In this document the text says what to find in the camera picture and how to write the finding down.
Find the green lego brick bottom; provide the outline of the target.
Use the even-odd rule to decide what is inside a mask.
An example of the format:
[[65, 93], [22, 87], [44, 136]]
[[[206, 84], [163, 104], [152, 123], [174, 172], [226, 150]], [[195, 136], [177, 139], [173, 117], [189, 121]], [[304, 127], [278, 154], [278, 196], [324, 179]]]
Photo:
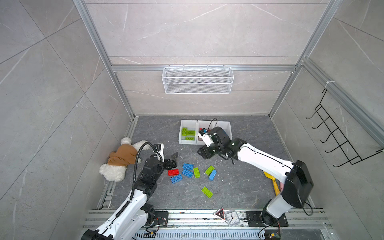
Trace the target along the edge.
[[207, 187], [202, 188], [202, 193], [209, 199], [213, 196], [213, 193]]

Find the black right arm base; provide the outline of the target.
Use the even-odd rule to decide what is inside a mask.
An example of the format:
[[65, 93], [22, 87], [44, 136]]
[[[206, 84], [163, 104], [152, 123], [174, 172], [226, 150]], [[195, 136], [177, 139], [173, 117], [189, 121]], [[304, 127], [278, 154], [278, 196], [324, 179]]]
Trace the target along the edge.
[[[268, 224], [262, 220], [262, 211], [246, 211], [244, 221], [248, 223], [249, 227], [266, 227]], [[274, 222], [273, 227], [288, 227], [286, 215], [283, 214], [277, 222]]]

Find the green lego brick toothed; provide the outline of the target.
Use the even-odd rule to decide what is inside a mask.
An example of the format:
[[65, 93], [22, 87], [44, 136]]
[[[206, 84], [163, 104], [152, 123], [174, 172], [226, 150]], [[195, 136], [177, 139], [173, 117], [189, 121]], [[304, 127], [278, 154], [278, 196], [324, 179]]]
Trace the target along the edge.
[[188, 135], [188, 128], [182, 128], [182, 136]]

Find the blue lego brick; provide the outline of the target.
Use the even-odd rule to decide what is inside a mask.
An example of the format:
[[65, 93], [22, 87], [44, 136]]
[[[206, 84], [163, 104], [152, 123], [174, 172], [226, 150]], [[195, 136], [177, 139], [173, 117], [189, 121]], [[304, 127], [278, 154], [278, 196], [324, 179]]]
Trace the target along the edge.
[[171, 177], [171, 183], [172, 183], [172, 184], [178, 183], [178, 182], [180, 182], [182, 179], [183, 179], [183, 177], [182, 177], [181, 175], [176, 175], [176, 176], [174, 176], [174, 177]]
[[188, 163], [183, 163], [183, 169], [193, 171], [194, 165], [193, 164], [188, 164]]
[[182, 175], [184, 175], [184, 176], [186, 176], [188, 178], [192, 178], [194, 176], [194, 173], [189, 171], [189, 170], [187, 170], [187, 169], [183, 169]]

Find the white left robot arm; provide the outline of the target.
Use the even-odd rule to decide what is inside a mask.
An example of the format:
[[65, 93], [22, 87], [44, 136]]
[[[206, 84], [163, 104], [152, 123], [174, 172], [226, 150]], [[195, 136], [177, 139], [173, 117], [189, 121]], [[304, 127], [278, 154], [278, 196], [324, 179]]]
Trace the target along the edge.
[[[137, 175], [138, 160], [145, 146], [153, 150], [153, 154], [145, 160], [143, 170]], [[130, 240], [136, 232], [155, 221], [154, 206], [147, 203], [157, 188], [157, 180], [164, 170], [178, 166], [179, 153], [169, 159], [164, 157], [164, 144], [145, 142], [136, 156], [133, 173], [132, 190], [119, 208], [96, 230], [87, 230], [82, 240]]]

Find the red warning triangle toy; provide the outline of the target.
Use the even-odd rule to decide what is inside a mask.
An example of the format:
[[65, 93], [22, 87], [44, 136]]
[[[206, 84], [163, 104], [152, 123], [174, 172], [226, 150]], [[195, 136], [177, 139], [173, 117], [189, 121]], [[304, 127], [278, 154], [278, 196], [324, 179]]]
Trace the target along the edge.
[[218, 209], [217, 211], [214, 212], [214, 216], [216, 216], [217, 218], [225, 221], [225, 211], [223, 208], [220, 208]]

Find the small white alarm clock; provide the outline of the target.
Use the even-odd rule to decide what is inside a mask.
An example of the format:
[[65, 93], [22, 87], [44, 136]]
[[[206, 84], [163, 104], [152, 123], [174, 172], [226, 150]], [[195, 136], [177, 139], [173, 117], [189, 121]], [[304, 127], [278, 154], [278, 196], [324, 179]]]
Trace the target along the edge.
[[241, 220], [238, 213], [235, 210], [229, 210], [225, 212], [225, 220], [229, 227], [234, 227], [240, 224]]

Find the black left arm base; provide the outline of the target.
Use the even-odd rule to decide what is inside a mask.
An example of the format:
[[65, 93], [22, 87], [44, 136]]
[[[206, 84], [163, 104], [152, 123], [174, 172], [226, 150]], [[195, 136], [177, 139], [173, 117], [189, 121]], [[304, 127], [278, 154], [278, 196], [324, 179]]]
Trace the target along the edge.
[[145, 204], [143, 207], [141, 207], [141, 210], [143, 210], [148, 215], [147, 222], [144, 225], [145, 227], [157, 225], [160, 225], [160, 227], [168, 226], [168, 211], [155, 211], [154, 206], [150, 204]]

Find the white right sorting bin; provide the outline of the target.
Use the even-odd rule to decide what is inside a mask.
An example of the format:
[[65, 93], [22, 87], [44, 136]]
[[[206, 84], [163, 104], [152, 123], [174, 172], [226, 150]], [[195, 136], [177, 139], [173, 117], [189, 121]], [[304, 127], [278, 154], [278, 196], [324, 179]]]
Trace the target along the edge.
[[223, 146], [232, 140], [232, 130], [230, 122], [218, 122], [210, 131], [211, 139], [215, 144], [221, 143]]

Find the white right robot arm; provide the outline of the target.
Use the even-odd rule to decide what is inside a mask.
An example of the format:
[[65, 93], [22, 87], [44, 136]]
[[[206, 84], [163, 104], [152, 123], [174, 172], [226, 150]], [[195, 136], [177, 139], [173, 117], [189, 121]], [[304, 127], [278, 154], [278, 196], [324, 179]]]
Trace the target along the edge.
[[283, 190], [271, 199], [261, 212], [261, 220], [266, 226], [275, 224], [292, 208], [305, 207], [314, 183], [304, 162], [297, 160], [293, 163], [282, 160], [253, 147], [242, 139], [230, 139], [221, 127], [209, 131], [202, 128], [198, 136], [204, 142], [203, 147], [198, 150], [203, 159], [219, 155], [224, 160], [248, 163], [284, 184]]

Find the white middle sorting bin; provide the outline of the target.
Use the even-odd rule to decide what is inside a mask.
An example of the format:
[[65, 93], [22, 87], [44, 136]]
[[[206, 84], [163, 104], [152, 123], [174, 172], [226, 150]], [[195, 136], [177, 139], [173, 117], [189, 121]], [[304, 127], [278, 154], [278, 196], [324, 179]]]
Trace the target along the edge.
[[204, 141], [199, 137], [199, 131], [201, 129], [206, 129], [207, 131], [212, 130], [214, 127], [216, 127], [216, 120], [212, 121], [203, 121], [198, 120], [198, 127], [197, 127], [197, 145], [205, 145]]

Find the blue lego brick slanted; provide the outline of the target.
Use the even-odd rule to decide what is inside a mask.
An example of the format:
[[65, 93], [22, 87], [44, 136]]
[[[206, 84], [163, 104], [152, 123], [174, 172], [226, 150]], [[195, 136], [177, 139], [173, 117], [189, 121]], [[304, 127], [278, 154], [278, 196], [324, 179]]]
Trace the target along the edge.
[[210, 180], [210, 181], [213, 181], [214, 178], [215, 178], [215, 176], [216, 176], [216, 174], [217, 174], [217, 171], [216, 171], [216, 170], [213, 170], [213, 171], [211, 172], [211, 174], [209, 175], [209, 180]]

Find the red lego brick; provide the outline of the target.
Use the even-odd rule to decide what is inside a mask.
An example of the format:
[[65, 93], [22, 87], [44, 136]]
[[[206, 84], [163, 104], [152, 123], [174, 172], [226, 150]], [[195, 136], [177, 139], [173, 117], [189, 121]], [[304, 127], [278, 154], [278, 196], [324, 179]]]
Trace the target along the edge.
[[179, 175], [179, 169], [168, 170], [168, 176], [173, 177]]

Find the white sorting bin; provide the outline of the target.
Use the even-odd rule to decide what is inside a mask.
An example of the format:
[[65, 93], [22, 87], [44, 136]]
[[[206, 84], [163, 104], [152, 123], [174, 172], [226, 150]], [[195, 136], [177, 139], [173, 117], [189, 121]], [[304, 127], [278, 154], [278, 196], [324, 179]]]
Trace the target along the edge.
[[198, 143], [198, 121], [181, 120], [179, 144], [196, 145]]
[[214, 127], [216, 127], [216, 120], [212, 121], [203, 121], [198, 120], [198, 127], [197, 127], [197, 145], [205, 145], [204, 141], [199, 137], [199, 131], [201, 129], [206, 129], [207, 131], [212, 130]]
[[230, 122], [218, 122], [210, 131], [211, 139], [215, 144], [221, 143], [223, 146], [232, 140], [232, 130]]

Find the white brown plush toy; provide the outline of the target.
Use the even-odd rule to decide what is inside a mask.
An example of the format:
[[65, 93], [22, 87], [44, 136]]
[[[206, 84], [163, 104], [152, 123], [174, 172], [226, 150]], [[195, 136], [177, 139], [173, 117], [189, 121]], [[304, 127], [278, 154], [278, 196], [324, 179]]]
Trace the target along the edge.
[[132, 145], [128, 137], [122, 138], [121, 146], [111, 152], [108, 161], [101, 165], [99, 173], [110, 182], [121, 182], [124, 180], [128, 165], [136, 163], [136, 156], [140, 147], [147, 141], [140, 141]]

